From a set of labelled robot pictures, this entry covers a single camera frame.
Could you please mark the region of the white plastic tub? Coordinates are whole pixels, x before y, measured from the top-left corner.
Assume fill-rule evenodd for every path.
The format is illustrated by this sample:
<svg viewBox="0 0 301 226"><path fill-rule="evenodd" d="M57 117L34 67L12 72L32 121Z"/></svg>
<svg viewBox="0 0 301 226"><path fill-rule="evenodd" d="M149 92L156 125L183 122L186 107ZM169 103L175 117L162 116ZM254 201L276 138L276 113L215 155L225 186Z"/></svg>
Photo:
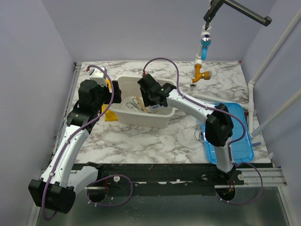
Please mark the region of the white plastic tub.
<svg viewBox="0 0 301 226"><path fill-rule="evenodd" d="M140 87L138 85L138 76L118 76L116 80L119 83L119 88L122 91L122 102L120 104L112 104L110 110L113 111L121 124L135 125L142 127L153 127L164 129L167 127L169 119L174 115L175 108L168 106L168 114L151 114L141 113L135 109L129 109L126 106L128 101L139 96L142 98Z"/></svg>

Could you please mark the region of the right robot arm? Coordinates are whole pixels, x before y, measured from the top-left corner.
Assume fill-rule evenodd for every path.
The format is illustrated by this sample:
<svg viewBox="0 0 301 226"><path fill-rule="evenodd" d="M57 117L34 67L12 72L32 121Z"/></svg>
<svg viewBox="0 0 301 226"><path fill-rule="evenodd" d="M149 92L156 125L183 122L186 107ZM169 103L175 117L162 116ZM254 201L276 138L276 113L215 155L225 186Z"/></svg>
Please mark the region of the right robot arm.
<svg viewBox="0 0 301 226"><path fill-rule="evenodd" d="M150 74L138 80L145 106L161 105L176 108L193 116L205 125L205 141L214 146L217 181L223 185L233 180L233 163L229 148L233 122L224 104L206 104L182 93L171 83L160 85Z"/></svg>

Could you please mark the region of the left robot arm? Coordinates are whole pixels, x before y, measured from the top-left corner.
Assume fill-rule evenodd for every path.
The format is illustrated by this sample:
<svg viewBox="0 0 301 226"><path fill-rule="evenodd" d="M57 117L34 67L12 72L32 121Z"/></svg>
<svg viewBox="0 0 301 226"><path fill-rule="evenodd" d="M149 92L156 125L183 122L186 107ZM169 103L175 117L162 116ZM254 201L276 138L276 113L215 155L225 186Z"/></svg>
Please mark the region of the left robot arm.
<svg viewBox="0 0 301 226"><path fill-rule="evenodd" d="M104 182L101 166L84 164L71 174L76 157L90 135L92 128L103 115L102 106L121 103L121 90L117 81L112 82L113 91L102 87L95 80L84 80L79 87L79 99L67 116L62 141L49 166L38 180L31 180L28 189L36 206L42 211L53 210L68 213L76 195L88 184L99 186Z"/></svg>

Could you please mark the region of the bag of blue pipettes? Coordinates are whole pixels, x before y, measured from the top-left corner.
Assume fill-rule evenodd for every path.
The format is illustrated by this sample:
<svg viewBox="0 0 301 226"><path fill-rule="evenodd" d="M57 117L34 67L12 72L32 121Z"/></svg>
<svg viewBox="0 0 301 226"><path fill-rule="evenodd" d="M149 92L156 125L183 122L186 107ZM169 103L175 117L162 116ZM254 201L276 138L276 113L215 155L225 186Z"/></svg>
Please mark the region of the bag of blue pipettes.
<svg viewBox="0 0 301 226"><path fill-rule="evenodd" d="M149 106L148 111L151 114L167 115L169 109L167 106L153 105L153 106Z"/></svg>

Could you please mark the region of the yellow test tube rack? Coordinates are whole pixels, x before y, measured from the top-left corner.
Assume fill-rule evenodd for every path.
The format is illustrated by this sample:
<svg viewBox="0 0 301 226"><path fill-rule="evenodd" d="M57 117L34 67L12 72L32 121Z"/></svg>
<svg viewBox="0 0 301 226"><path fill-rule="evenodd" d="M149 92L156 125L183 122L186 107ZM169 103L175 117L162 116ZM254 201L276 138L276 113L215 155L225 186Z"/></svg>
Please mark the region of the yellow test tube rack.
<svg viewBox="0 0 301 226"><path fill-rule="evenodd" d="M111 84L110 84L109 80L106 79L106 82L107 82L109 91L111 92ZM104 121L118 121L117 115L110 109L105 112L104 116L105 116Z"/></svg>

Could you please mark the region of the wooden stick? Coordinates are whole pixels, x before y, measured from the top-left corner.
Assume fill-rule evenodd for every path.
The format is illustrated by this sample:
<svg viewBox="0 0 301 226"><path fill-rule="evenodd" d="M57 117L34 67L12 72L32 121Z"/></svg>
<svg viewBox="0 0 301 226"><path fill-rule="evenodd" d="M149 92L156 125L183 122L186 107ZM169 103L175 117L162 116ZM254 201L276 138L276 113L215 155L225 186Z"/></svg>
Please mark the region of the wooden stick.
<svg viewBox="0 0 301 226"><path fill-rule="evenodd" d="M137 100L137 103L138 103L138 105L141 107L141 109L142 109L145 113L149 113L149 112L147 111L147 109L145 108L144 103L143 103L143 101L140 99L140 97L139 97L139 96L136 96L135 99Z"/></svg>

